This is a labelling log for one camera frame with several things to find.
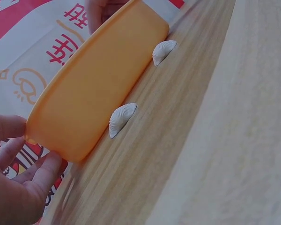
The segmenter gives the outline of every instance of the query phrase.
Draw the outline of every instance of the light wood surface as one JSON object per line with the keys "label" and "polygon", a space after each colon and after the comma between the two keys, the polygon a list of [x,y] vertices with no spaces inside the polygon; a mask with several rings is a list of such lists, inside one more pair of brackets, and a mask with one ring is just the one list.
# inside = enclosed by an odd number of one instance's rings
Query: light wood surface
{"label": "light wood surface", "polygon": [[199,0],[43,224],[281,225],[281,0]]}

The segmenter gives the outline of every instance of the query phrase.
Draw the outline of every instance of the seashell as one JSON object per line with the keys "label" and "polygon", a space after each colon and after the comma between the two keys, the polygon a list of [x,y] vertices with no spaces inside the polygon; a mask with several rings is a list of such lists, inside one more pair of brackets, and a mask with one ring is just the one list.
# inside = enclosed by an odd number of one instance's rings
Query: seashell
{"label": "seashell", "polygon": [[156,45],[155,49],[153,50],[152,58],[154,65],[159,65],[165,57],[174,49],[176,46],[177,41],[169,40],[163,41]]}
{"label": "seashell", "polygon": [[109,136],[114,138],[125,126],[136,110],[136,103],[128,103],[117,108],[109,120]]}

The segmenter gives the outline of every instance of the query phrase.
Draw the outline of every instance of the red graphic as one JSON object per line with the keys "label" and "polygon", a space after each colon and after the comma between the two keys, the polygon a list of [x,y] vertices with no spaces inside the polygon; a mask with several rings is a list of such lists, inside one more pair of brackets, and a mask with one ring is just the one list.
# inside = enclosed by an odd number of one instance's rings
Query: red graphic
{"label": "red graphic", "polygon": [[69,21],[76,21],[74,24],[80,29],[83,29],[88,25],[88,18],[84,11],[84,6],[79,3],[77,3],[69,12],[65,12],[64,17],[70,17]]}
{"label": "red graphic", "polygon": [[[39,145],[32,145],[26,143],[21,151],[18,153],[16,158],[14,159],[13,163],[3,171],[3,174],[9,178],[13,178],[16,175],[24,172],[27,170],[31,165],[33,165],[44,153],[44,148]],[[57,188],[59,187],[62,178],[64,175],[61,175],[54,183],[53,187],[51,188],[45,205],[48,206],[52,196],[56,192]]]}
{"label": "red graphic", "polygon": [[62,61],[66,56],[66,52],[64,49],[67,49],[69,52],[74,53],[78,49],[78,45],[67,35],[62,34],[61,36],[65,39],[65,41],[55,39],[59,46],[52,46],[52,48],[55,49],[54,53],[51,53],[50,51],[46,51],[46,53],[51,56],[49,62],[58,62],[59,64],[64,65],[65,62]]}
{"label": "red graphic", "polygon": [[183,0],[169,0],[177,8],[181,8],[184,4]]}
{"label": "red graphic", "polygon": [[52,0],[0,0],[0,39],[24,16]]}

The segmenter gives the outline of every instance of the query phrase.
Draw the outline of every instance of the white seashell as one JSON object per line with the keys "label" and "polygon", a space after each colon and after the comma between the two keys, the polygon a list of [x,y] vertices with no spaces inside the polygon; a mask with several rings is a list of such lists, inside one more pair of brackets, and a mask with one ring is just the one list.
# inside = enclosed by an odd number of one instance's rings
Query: white seashell
{"label": "white seashell", "polygon": [[153,50],[152,58],[154,65],[157,66],[159,63],[162,62],[162,60],[165,59],[165,57],[168,56],[168,54],[174,49],[176,46],[177,41],[163,41],[156,45],[155,49]]}
{"label": "white seashell", "polygon": [[136,110],[136,103],[128,103],[117,108],[109,120],[109,136],[114,138],[125,126]]}

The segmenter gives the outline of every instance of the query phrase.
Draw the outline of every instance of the chinese character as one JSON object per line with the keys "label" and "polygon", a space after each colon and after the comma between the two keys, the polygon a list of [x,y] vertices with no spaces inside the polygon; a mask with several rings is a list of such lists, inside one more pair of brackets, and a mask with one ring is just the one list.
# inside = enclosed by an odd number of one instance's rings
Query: chinese character
{"label": "chinese character", "polygon": [[[78,45],[67,35],[62,34],[61,36],[64,37],[66,40],[64,42],[62,42],[58,39],[55,39],[55,41],[59,44],[59,46],[56,46],[56,45],[52,46],[52,48],[55,49],[55,52],[53,54],[50,51],[46,51],[46,53],[51,56],[51,59],[49,60],[49,62],[58,62],[61,65],[64,65],[65,62],[62,61],[66,56],[66,52],[64,51],[64,49],[66,48],[68,51],[70,51],[72,53],[75,51],[75,49],[76,50],[78,49]],[[74,47],[72,47],[72,48],[69,47],[68,46],[69,43],[71,43]]]}
{"label": "chinese character", "polygon": [[88,18],[84,11],[84,6],[77,3],[69,12],[65,12],[64,17],[70,17],[69,21],[76,21],[74,24],[83,29],[88,25]]}

